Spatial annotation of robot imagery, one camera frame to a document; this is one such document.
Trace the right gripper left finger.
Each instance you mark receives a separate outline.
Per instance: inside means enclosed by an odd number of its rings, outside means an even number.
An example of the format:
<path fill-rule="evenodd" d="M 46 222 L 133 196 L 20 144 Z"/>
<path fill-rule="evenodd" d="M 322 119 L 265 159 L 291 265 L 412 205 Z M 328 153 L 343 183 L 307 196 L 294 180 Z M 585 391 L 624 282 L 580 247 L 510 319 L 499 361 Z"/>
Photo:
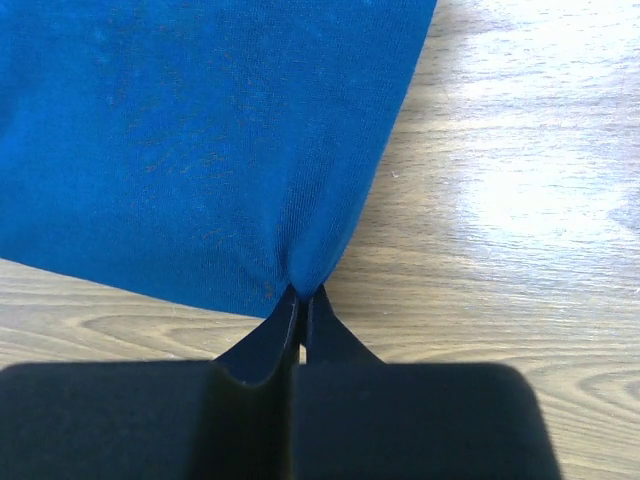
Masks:
<path fill-rule="evenodd" d="M 5 479 L 283 479 L 299 303 L 287 289 L 214 360 L 1 372 Z"/>

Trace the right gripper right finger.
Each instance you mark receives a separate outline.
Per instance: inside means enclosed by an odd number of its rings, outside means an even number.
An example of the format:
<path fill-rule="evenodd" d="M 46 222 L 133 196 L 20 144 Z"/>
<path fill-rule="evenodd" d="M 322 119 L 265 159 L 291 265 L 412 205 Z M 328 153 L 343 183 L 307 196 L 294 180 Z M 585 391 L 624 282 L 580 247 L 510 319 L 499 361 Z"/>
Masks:
<path fill-rule="evenodd" d="M 534 391 L 499 363 L 385 363 L 319 289 L 297 370 L 301 479 L 557 479 Z"/>

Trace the blue printed t shirt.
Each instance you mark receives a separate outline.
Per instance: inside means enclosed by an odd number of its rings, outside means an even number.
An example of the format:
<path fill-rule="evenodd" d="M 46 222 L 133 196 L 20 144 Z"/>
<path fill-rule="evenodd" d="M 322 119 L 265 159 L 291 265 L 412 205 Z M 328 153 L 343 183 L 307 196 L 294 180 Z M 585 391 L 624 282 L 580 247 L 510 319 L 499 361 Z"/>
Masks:
<path fill-rule="evenodd" d="M 359 221 L 431 1 L 5 1 L 1 255 L 264 317 Z"/>

